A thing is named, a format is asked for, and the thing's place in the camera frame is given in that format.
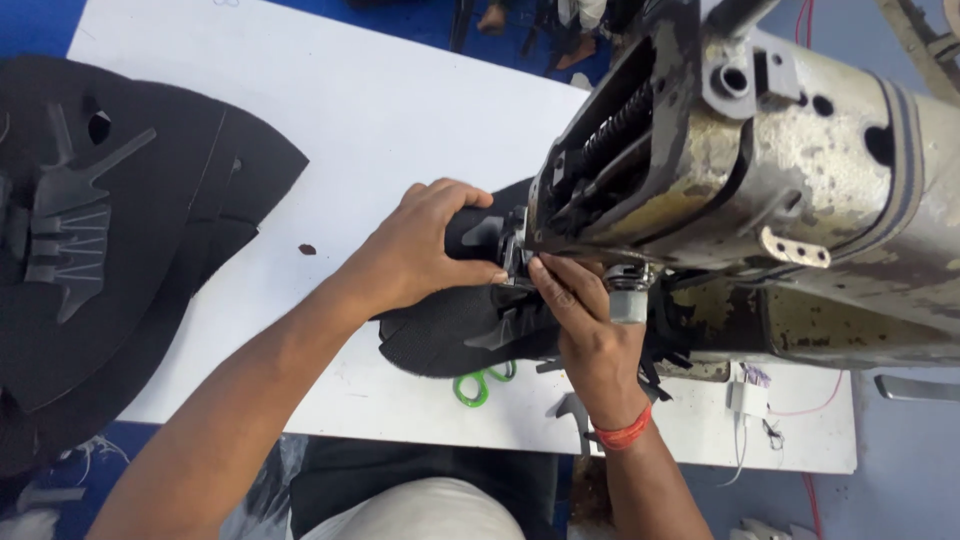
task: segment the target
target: industrial sewing machine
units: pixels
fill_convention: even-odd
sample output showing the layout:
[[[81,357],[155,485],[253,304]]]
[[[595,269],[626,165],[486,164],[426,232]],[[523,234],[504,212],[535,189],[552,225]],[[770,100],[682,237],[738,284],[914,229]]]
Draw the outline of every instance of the industrial sewing machine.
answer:
[[[960,110],[761,32],[776,3],[649,2],[507,251],[602,260],[621,322],[654,286],[691,359],[960,363]]]

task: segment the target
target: green scissors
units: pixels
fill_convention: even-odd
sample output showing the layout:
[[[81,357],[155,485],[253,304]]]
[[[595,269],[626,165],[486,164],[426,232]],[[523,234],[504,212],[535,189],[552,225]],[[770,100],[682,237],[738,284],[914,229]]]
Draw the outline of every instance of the green scissors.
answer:
[[[500,375],[493,368],[484,368],[480,371],[474,371],[466,375],[462,375],[453,380],[453,393],[457,396],[460,402],[466,406],[478,407],[487,401],[488,396],[490,396],[490,390],[487,389],[487,384],[483,380],[485,373],[489,373],[493,376],[494,379],[499,380],[500,382],[510,382],[514,379],[516,375],[516,360],[510,360],[505,363],[507,366],[507,373],[505,375]],[[460,386],[464,383],[464,380],[473,379],[477,381],[477,387],[480,388],[480,392],[475,398],[468,398],[460,390]]]

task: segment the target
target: white table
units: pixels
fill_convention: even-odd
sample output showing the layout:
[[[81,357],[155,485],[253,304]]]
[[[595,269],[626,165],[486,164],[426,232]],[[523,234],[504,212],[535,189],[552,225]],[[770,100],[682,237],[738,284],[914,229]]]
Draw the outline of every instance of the white table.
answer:
[[[121,420],[165,422],[247,339],[293,307],[367,237],[414,182],[442,176],[496,190],[540,168],[587,97],[580,89],[259,0],[88,0],[67,57],[190,88],[263,118],[310,159],[260,235],[204,286],[153,378]],[[317,255],[297,249],[307,243]],[[449,380],[413,377],[377,351],[375,324],[344,347],[286,430],[576,454],[574,420],[553,419],[562,372],[518,364],[468,408]],[[821,404],[836,372],[769,365],[781,410]],[[735,464],[727,385],[667,380],[654,408],[681,462]],[[746,467],[851,473],[850,378],[820,413],[784,418],[784,452],[754,429]]]

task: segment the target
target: white cable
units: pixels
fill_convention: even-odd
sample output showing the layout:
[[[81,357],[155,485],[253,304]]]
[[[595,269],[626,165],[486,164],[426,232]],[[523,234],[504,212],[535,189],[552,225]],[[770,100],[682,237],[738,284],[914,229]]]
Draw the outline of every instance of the white cable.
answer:
[[[744,418],[743,413],[737,414],[737,419]],[[733,478],[730,481],[724,483],[718,483],[717,487],[727,487],[736,482],[736,479],[740,478],[740,471],[743,470],[743,461],[747,458],[747,424],[743,424],[743,453],[740,452],[740,446],[737,444],[736,434],[739,431],[739,422],[733,422],[733,451],[736,452],[736,474],[733,475]]]

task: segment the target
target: red thread bracelet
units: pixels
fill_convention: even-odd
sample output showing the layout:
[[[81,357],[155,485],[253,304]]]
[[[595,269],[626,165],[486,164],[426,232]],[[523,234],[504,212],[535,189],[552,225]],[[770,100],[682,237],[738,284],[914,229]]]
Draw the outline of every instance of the red thread bracelet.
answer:
[[[650,424],[651,413],[652,407],[648,405],[636,417],[635,422],[622,430],[616,431],[601,430],[597,428],[596,424],[593,424],[592,420],[590,420],[590,423],[593,424],[593,432],[596,433],[597,438],[605,447],[610,450],[623,450],[636,441],[636,438],[647,429],[647,425]]]

